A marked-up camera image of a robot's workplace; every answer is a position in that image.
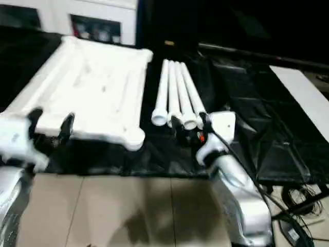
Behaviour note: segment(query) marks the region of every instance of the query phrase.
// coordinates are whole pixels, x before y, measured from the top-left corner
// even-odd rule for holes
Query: white pvc pipe
[[[189,93],[189,96],[190,96],[190,99],[191,99],[191,102],[193,105],[194,113],[196,114],[197,125],[200,129],[202,129],[203,123],[199,116],[199,113],[206,112],[204,104],[202,103],[202,101],[200,99],[199,93],[196,90],[192,77],[191,77],[189,70],[187,69],[185,63],[181,63],[181,70],[183,72],[185,85],[186,85],[187,91]]]
[[[184,83],[184,78],[181,71],[181,65],[179,62],[175,62],[176,81],[178,87],[178,96],[180,102],[180,108],[182,112],[182,121],[185,129],[193,130],[196,127],[196,117],[193,112],[190,98]]]
[[[156,98],[155,108],[151,117],[152,123],[156,126],[163,126],[167,122],[168,76],[169,61],[164,59],[160,76],[158,96]]]
[[[177,82],[175,75],[175,63],[174,61],[169,62],[169,113],[168,113],[168,126],[171,128],[171,117],[175,116],[178,119],[182,119],[179,109],[179,99]]]

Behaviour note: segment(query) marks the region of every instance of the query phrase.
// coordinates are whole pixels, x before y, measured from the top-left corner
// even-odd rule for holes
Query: pipe end cap
[[[182,122],[182,119],[183,119],[183,116],[181,115],[180,112],[170,112],[168,114],[168,120],[167,120],[167,124],[170,128],[172,128],[172,124],[171,124],[171,117],[172,116],[177,117],[181,122]]]
[[[151,121],[156,126],[163,126],[167,123],[168,113],[165,109],[154,109]]]
[[[182,121],[186,130],[193,130],[197,126],[197,121],[194,113],[184,114]]]

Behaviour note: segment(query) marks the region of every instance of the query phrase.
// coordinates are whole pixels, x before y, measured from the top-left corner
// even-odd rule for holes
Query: black tarp
[[[57,34],[8,29],[0,39],[1,105],[5,109],[60,43]],[[47,172],[149,177],[208,178],[191,148],[180,147],[171,130],[152,125],[163,58],[186,62],[207,111],[237,114],[234,150],[261,183],[328,183],[329,144],[324,140],[267,64],[238,58],[207,57],[178,50],[154,50],[142,104],[143,147],[69,140],[52,150],[40,136],[38,148],[50,151]]]

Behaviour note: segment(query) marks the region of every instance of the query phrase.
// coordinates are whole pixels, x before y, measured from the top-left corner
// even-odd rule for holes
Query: black wire bundle
[[[281,192],[282,201],[288,208],[293,207],[315,195],[315,191],[310,186],[306,185],[283,187]],[[323,205],[321,201],[317,201],[309,207],[299,211],[297,215],[304,216],[306,218],[316,218],[322,214],[322,211]]]

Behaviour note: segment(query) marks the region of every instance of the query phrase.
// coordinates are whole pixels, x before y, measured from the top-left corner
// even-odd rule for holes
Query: black cable
[[[298,191],[299,197],[294,198],[293,193]],[[315,191],[308,187],[308,186],[294,186],[294,187],[283,187],[282,192],[281,192],[281,198],[284,204],[288,207],[291,208],[295,205],[297,205],[296,199],[301,199],[301,200],[307,200],[312,198],[314,195],[316,195]],[[302,215],[308,218],[311,217],[318,217],[321,215],[323,211],[323,205],[320,201],[314,202],[310,206],[306,207],[305,209],[301,210],[298,212],[298,215]]]
[[[312,239],[316,241],[329,242],[329,239],[324,239],[324,238],[312,238]]]

